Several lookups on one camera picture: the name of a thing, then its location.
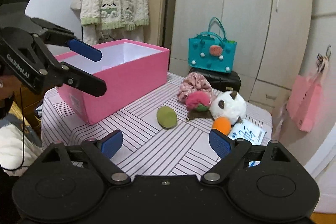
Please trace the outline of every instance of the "striped tablecloth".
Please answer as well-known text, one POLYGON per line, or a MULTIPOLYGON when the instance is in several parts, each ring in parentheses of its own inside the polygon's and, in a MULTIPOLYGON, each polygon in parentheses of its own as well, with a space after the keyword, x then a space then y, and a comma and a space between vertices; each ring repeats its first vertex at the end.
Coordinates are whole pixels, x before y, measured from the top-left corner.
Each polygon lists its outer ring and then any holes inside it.
MULTIPOLYGON (((209 145, 210 119, 186 122, 185 105, 176 94, 183 78, 168 73, 167 83, 141 97, 127 107, 95 125, 83 122, 61 99, 55 89, 44 97, 42 113, 42 144, 47 147, 56 140, 78 145, 88 138, 101 139, 115 129, 123 132, 121 149, 111 159, 131 178, 134 175, 185 175, 198 178, 220 159, 209 145), (173 108, 178 125, 166 130, 157 123, 159 107, 173 108)), ((271 138, 272 118, 264 109, 247 103, 245 117, 266 130, 262 145, 271 138)))

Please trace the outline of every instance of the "pink scrunchie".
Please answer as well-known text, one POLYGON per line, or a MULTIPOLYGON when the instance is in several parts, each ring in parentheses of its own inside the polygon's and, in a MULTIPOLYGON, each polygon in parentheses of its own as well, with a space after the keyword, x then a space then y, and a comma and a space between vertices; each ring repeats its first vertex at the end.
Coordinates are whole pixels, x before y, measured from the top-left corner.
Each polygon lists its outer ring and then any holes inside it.
POLYGON ((211 103, 216 99, 216 95, 212 92, 212 87, 208 80, 197 72, 189 73, 189 75, 183 80, 177 93, 177 99, 181 103, 185 104, 188 95, 198 90, 206 92, 210 97, 211 103))

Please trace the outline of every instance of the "green felt toy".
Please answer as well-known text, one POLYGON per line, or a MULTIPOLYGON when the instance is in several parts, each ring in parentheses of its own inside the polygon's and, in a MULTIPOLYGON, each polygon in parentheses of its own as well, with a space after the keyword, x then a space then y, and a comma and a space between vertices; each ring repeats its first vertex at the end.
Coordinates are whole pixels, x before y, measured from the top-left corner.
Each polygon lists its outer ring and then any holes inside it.
POLYGON ((163 128, 172 128, 177 125, 177 115, 175 111, 168 106, 159 108, 156 113, 156 118, 163 128))
POLYGON ((209 110, 209 107, 203 104, 198 104, 198 107, 196 107, 195 110, 198 112, 207 112, 209 110))

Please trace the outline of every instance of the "pink box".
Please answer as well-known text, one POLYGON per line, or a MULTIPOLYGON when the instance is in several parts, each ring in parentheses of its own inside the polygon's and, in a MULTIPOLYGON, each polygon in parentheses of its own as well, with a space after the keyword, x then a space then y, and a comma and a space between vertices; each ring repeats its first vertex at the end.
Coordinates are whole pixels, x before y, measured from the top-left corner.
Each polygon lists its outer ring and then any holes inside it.
POLYGON ((167 82, 169 50, 122 39, 96 45, 103 58, 93 62, 75 52, 56 56, 101 78, 107 91, 94 97, 68 85, 58 88, 61 98, 88 124, 95 124, 167 82))

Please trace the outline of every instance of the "black cable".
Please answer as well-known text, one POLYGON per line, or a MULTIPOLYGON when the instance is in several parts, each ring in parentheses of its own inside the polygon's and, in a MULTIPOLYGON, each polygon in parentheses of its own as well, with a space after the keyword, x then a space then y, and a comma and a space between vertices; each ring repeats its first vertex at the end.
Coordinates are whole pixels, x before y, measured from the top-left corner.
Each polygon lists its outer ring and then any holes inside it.
POLYGON ((23 166, 23 163, 25 162, 25 115, 23 114, 23 103, 22 103, 22 91, 20 88, 20 99, 21 99, 21 112, 22 112, 22 123, 23 123, 23 127, 22 127, 22 162, 20 164, 19 167, 15 168, 15 169, 6 169, 0 166, 0 168, 2 168, 5 171, 16 171, 18 169, 20 169, 23 166))

